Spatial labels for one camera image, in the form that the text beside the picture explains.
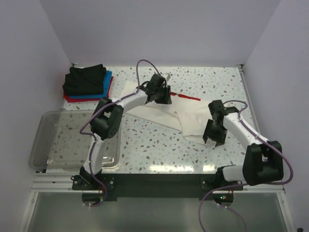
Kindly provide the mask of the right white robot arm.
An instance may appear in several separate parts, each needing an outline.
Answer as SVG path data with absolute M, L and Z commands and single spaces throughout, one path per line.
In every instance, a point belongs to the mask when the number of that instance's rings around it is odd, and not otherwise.
M 222 186 L 230 182 L 246 182 L 250 186 L 268 184 L 283 179 L 282 147 L 277 141 L 270 141 L 247 125 L 236 107 L 225 107 L 221 100 L 208 105 L 211 119 L 208 120 L 202 139 L 213 141 L 215 146 L 225 143 L 230 132 L 243 146 L 245 158 L 242 165 L 219 167 L 214 182 Z

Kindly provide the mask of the white printed t-shirt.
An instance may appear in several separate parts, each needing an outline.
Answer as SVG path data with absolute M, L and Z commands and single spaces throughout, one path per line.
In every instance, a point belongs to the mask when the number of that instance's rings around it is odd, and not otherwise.
M 177 96 L 171 96 L 171 101 L 172 104 L 150 102 L 127 111 L 127 114 L 181 131 L 188 141 L 214 145 L 213 141 L 204 142 L 202 138 L 208 120 L 212 119 L 208 108 L 210 101 Z

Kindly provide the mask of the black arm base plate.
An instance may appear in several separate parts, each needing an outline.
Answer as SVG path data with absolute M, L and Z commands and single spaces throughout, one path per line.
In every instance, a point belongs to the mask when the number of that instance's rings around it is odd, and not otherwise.
M 215 174 L 98 174 L 72 176 L 72 189 L 82 191 L 82 201 L 116 201 L 118 198 L 198 198 L 213 189 L 243 190 L 237 182 L 215 182 Z

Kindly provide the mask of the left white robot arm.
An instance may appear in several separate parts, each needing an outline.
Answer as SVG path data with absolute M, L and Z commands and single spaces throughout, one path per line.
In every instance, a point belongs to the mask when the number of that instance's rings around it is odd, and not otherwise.
M 80 177 L 89 184 L 100 183 L 98 176 L 102 170 L 103 160 L 100 150 L 118 133 L 123 114 L 150 102 L 171 104 L 170 93 L 167 79 L 155 73 L 149 81 L 138 85 L 123 97 L 102 98 L 86 123 L 91 126 L 91 131 L 84 132 L 85 125 L 80 130 L 80 134 L 92 136 L 87 159 L 80 169 Z

